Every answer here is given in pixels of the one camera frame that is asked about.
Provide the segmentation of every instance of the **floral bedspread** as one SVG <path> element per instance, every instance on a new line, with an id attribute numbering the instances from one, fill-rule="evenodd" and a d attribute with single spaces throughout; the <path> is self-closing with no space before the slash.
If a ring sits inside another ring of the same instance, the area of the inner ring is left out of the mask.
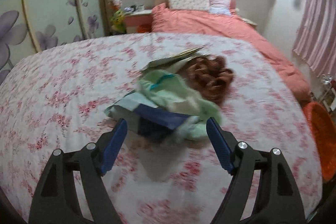
<path id="1" fill-rule="evenodd" d="M 206 45 L 235 72 L 222 107 L 225 130 L 253 148 L 282 150 L 300 189 L 306 215 L 322 192 L 319 156 L 305 117 L 274 69 L 249 43 L 199 34 L 130 34 L 103 37 L 32 55 L 0 86 L 0 186 L 28 219 L 39 176 L 52 151 L 80 150 L 112 130 L 103 110 L 136 87 L 149 61 Z M 253 209 L 260 172 L 243 217 Z M 76 189 L 92 219 L 81 186 Z M 210 223 L 231 176 L 210 142 L 153 145 L 129 132 L 103 177 L 123 223 Z"/>

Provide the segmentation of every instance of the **stuffed toy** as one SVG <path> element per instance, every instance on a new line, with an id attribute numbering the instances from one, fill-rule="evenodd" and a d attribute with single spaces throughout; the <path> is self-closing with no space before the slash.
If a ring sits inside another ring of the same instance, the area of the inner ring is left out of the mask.
<path id="1" fill-rule="evenodd" d="M 126 34 L 126 26 L 124 23 L 125 14 L 122 10 L 118 10 L 114 13 L 113 17 L 110 19 L 112 24 L 113 35 L 116 34 Z"/>

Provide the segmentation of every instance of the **bedsheet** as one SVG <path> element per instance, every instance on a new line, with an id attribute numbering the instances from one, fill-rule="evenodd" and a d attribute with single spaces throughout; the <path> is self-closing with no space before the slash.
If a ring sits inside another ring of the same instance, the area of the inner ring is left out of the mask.
<path id="1" fill-rule="evenodd" d="M 282 150 L 306 215 L 319 203 L 319 156 L 290 90 L 249 43 L 199 34 L 130 34 L 72 43 L 21 60 L 0 86 L 0 186 L 25 220 L 52 151 L 80 150 L 112 130 L 103 110 L 136 87 L 150 60 L 206 45 L 235 72 L 221 126 L 253 148 Z M 253 209 L 256 172 L 244 217 Z M 83 215 L 91 218 L 78 172 Z M 129 132 L 114 167 L 103 177 L 123 223 L 210 223 L 231 176 L 209 141 L 154 145 Z"/>
<path id="2" fill-rule="evenodd" d="M 250 42 L 273 66 L 299 102 L 310 101 L 310 85 L 303 74 L 276 47 L 237 15 L 213 15 L 204 11 L 153 8 L 153 32 L 222 35 Z"/>

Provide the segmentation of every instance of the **orange laundry basket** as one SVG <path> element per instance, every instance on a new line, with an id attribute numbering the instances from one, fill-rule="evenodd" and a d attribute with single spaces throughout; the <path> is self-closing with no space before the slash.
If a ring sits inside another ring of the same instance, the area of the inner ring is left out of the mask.
<path id="1" fill-rule="evenodd" d="M 336 130 L 323 106 L 311 102 L 303 107 L 320 155 L 322 177 L 327 182 L 336 172 Z"/>
<path id="2" fill-rule="evenodd" d="M 144 32 L 151 32 L 152 31 L 152 25 L 151 24 L 142 24 L 137 27 L 136 30 L 138 33 L 144 33 Z"/>

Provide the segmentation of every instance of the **pillow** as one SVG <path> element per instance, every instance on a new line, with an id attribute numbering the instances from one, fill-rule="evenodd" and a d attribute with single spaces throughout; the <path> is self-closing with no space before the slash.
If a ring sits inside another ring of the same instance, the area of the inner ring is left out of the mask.
<path id="1" fill-rule="evenodd" d="M 226 15 L 226 16 L 231 16 L 231 12 L 228 8 L 222 6 L 222 5 L 211 5 L 209 9 L 209 13 L 211 14 L 217 14 L 217 15 Z"/>
<path id="2" fill-rule="evenodd" d="M 209 11 L 209 0 L 168 0 L 169 8 L 173 10 Z"/>
<path id="3" fill-rule="evenodd" d="M 231 0 L 209 0 L 210 5 L 223 5 L 230 9 Z"/>
<path id="4" fill-rule="evenodd" d="M 210 2 L 209 13 L 231 16 L 230 13 L 231 0 L 209 0 L 209 2 Z"/>

